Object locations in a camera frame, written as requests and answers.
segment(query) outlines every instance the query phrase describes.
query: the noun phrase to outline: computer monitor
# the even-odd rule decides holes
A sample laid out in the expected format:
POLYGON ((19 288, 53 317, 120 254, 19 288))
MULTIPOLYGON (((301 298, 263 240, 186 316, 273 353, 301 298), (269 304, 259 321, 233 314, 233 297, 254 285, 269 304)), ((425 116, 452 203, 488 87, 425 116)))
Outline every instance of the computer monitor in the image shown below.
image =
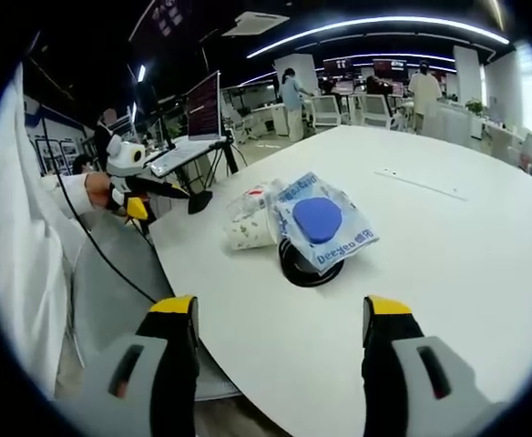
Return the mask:
POLYGON ((401 82, 393 82, 392 88, 394 91, 392 92, 392 96, 396 97, 403 97, 404 96, 404 84, 401 82))
POLYGON ((335 59, 333 61, 323 61, 322 67, 326 76, 340 76, 342 80, 353 80, 354 69, 351 59, 335 59))
POLYGON ((335 85, 335 92, 343 96, 353 94, 354 83, 352 80, 342 80, 335 85))
POLYGON ((220 72, 216 71, 187 93, 189 139, 221 137, 220 72))
POLYGON ((395 59, 374 59, 373 73, 380 79, 392 79, 396 82, 407 82, 408 65, 406 61, 395 59))

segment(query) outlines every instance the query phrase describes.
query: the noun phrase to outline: white round table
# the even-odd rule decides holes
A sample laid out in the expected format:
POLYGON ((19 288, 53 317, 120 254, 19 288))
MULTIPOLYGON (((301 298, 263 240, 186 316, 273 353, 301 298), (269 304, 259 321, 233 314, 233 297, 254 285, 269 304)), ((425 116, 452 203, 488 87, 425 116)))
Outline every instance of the white round table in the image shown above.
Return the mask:
POLYGON ((532 377, 532 177, 473 150, 337 127, 180 203, 152 226, 176 294, 199 297, 200 336, 240 390, 294 437, 359 437, 363 297, 409 305, 425 335, 470 364, 490 401, 532 377), (225 208, 262 181, 307 171, 344 190, 380 240, 318 289, 294 287, 275 248, 232 252, 225 208))

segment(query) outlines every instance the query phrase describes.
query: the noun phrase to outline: potted plant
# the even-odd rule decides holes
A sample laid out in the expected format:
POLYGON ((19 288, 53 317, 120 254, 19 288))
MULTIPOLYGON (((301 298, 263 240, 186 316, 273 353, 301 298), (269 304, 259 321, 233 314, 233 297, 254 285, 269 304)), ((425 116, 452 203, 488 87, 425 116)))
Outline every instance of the potted plant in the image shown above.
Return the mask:
POLYGON ((481 117, 483 115, 483 111, 485 110, 485 107, 480 100, 469 100, 465 103, 465 107, 478 117, 481 117))

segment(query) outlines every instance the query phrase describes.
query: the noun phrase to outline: ceiling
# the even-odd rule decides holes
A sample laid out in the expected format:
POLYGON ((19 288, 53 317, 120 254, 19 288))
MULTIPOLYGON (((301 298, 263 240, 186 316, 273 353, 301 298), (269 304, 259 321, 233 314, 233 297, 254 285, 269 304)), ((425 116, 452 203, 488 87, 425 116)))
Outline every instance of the ceiling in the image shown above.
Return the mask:
MULTIPOLYGON (((187 92, 207 75, 206 59, 210 71, 221 71, 223 86, 234 86, 272 71, 275 59, 297 52, 312 54, 315 65, 322 66, 325 58, 366 53, 453 57, 454 45, 474 48, 480 61, 486 63, 511 49, 511 45, 444 25, 375 23, 308 35, 250 59, 246 57, 288 36, 345 20, 386 15, 430 16, 481 27, 512 41, 522 32, 507 15, 505 32, 499 29, 491 0, 154 1, 153 7, 163 3, 178 5, 184 11, 186 24, 171 37, 160 38, 160 42, 158 36, 151 34, 147 18, 132 43, 128 41, 150 0, 123 2, 114 13, 109 8, 102 11, 72 8, 66 10, 66 22, 70 25, 56 20, 45 25, 25 61, 26 93, 92 126, 97 114, 107 107, 125 112, 124 108, 135 99, 132 75, 138 73, 141 64, 147 67, 147 83, 154 86, 158 98, 163 98, 187 92), (258 36, 222 36, 233 27, 235 17, 247 9, 286 15, 290 20, 258 36)), ((371 62, 371 58, 353 62, 371 62)), ((433 65, 454 67, 442 61, 434 61, 433 65)))

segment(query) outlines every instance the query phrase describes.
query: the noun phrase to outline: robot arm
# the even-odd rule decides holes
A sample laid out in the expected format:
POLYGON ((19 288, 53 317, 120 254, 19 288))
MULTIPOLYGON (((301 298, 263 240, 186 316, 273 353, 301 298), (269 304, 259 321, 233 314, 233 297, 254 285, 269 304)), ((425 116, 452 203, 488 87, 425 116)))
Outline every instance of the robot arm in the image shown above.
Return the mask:
POLYGON ((148 212, 140 196, 152 193, 167 198, 189 198, 189 193, 176 185, 138 177, 143 172, 145 162, 143 145, 122 141, 115 134, 108 142, 107 153, 106 171, 113 181, 108 209, 115 210, 122 206, 130 217, 146 220, 148 212))

